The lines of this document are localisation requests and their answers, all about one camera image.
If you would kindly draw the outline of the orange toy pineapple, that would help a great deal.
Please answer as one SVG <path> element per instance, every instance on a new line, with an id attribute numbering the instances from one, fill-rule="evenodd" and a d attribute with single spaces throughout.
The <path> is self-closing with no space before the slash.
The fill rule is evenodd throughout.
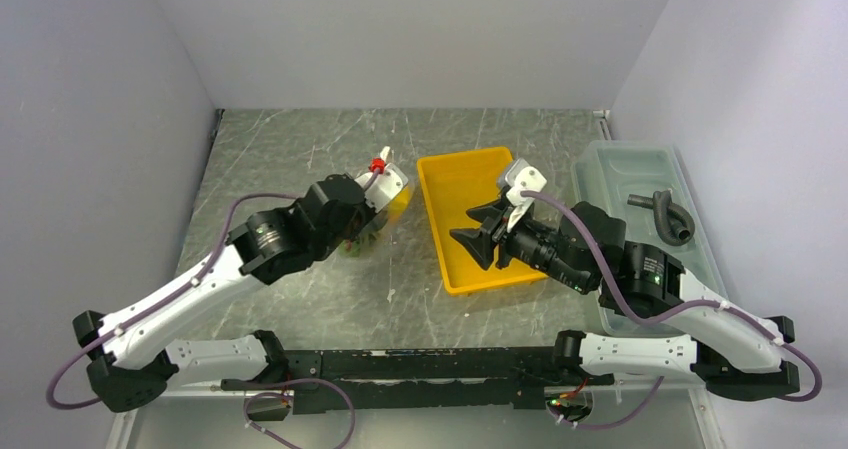
<path id="1" fill-rule="evenodd" d="M 379 242 L 380 234 L 378 232 L 363 232 L 354 239 L 344 240 L 339 245 L 338 251 L 345 257 L 367 257 L 376 250 Z"/>

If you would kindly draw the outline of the clear dotted zip top bag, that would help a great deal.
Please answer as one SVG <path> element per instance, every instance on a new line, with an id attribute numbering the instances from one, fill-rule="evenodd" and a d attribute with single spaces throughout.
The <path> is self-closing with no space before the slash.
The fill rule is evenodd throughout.
<path id="1" fill-rule="evenodd" d="M 413 182 L 408 182 L 405 185 L 405 187 L 406 186 L 410 186 L 414 190 L 414 193 L 415 193 L 415 184 Z M 383 249 L 384 246 L 390 245 L 388 238 L 393 234 L 393 232 L 394 232 L 396 226 L 399 224 L 401 218 L 399 219 L 399 221 L 396 224 L 390 225 L 388 223 L 388 217 L 386 215 L 385 208 L 384 208 L 375 217 L 375 219 L 361 232 L 361 233 L 363 233 L 363 232 L 365 232 L 365 233 L 378 232 L 380 234 L 380 242 L 378 243 L 376 250 L 367 257 L 376 256 L 378 252 L 384 251 L 384 249 Z"/>

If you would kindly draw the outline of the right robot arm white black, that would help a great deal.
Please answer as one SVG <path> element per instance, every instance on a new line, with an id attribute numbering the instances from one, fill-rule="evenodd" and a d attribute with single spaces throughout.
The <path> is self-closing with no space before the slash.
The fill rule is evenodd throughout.
<path id="1" fill-rule="evenodd" d="M 515 224 L 506 198 L 468 210 L 471 228 L 451 237 L 483 269 L 518 260 L 640 326 L 667 325 L 672 335 L 621 338 L 559 332 L 551 357 L 557 380 L 620 373 L 702 382 L 717 396 L 744 402 L 798 401 L 800 372 L 783 356 L 794 339 L 786 317 L 759 318 L 706 287 L 664 250 L 626 239 L 626 224 L 580 202 L 557 226 L 531 214 Z"/>

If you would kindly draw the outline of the yellow toy pear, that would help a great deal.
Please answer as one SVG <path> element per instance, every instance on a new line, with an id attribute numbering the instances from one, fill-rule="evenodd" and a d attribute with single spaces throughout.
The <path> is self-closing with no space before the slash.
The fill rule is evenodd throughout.
<path id="1" fill-rule="evenodd" d="M 390 225 L 396 224 L 402 217 L 413 197 L 414 190 L 410 186 L 406 186 L 400 193 L 392 199 L 385 208 Z"/>

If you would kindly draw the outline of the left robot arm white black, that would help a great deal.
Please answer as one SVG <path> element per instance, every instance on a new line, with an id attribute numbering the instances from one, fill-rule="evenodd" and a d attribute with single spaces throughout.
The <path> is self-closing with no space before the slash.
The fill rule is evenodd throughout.
<path id="1" fill-rule="evenodd" d="M 210 310 L 375 232 L 407 185 L 390 166 L 359 177 L 330 175 L 301 196 L 281 194 L 275 207 L 240 224 L 227 220 L 203 259 L 150 295 L 116 312 L 79 314 L 73 328 L 95 401 L 122 413 L 195 383 L 272 389 L 288 381 L 290 360 L 272 331 L 204 341 L 181 332 Z"/>

